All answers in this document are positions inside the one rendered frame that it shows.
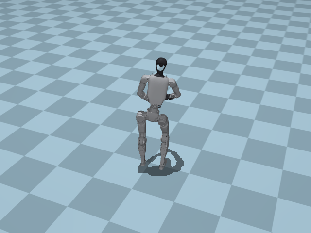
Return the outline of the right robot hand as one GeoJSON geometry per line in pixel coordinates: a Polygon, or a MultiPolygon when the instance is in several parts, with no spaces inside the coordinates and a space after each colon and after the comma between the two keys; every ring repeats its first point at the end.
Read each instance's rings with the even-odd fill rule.
{"type": "Polygon", "coordinates": [[[169,98],[169,96],[170,96],[170,94],[167,94],[165,100],[168,100],[168,99],[169,99],[169,100],[172,100],[172,99],[173,99],[173,98],[169,98]]]}

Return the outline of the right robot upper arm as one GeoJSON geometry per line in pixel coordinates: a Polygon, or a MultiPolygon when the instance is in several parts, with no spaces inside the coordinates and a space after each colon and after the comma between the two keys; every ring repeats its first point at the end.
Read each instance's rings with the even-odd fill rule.
{"type": "Polygon", "coordinates": [[[172,88],[172,90],[173,90],[173,92],[174,92],[174,93],[173,93],[173,96],[174,96],[175,98],[178,98],[178,97],[181,96],[181,93],[180,93],[180,91],[179,91],[179,88],[178,88],[178,86],[177,86],[177,83],[176,83],[175,79],[169,78],[169,87],[172,88]]]}

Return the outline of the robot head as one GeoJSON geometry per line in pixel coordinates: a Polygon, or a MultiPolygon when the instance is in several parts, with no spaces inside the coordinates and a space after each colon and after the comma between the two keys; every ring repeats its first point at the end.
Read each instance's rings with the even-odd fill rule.
{"type": "Polygon", "coordinates": [[[159,65],[160,67],[162,67],[162,66],[164,65],[164,69],[165,69],[165,67],[166,67],[166,65],[167,65],[167,60],[166,60],[165,58],[160,57],[160,58],[158,58],[158,59],[156,60],[156,63],[155,63],[156,70],[157,70],[157,74],[154,75],[154,76],[163,77],[163,78],[164,78],[164,76],[163,76],[163,71],[164,71],[164,69],[163,69],[162,71],[159,71],[159,70],[157,69],[157,65],[159,65]]]}

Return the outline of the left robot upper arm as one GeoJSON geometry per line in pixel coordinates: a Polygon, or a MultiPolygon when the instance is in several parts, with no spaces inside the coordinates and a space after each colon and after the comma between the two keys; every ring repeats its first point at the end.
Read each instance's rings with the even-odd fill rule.
{"type": "Polygon", "coordinates": [[[145,93],[143,90],[146,86],[146,83],[149,81],[149,78],[150,78],[150,75],[143,75],[141,77],[141,80],[140,80],[140,83],[138,86],[138,92],[137,92],[137,95],[141,98],[143,98],[145,96],[145,93]]]}

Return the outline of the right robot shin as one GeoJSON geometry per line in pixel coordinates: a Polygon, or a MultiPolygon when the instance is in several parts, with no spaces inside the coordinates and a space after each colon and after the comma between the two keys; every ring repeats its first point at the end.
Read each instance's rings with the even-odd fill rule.
{"type": "Polygon", "coordinates": [[[162,164],[162,166],[164,166],[165,163],[165,157],[167,155],[168,152],[168,147],[169,147],[169,136],[166,137],[166,143],[161,143],[161,147],[160,147],[160,153],[161,153],[161,160],[160,160],[160,166],[162,164]]]}

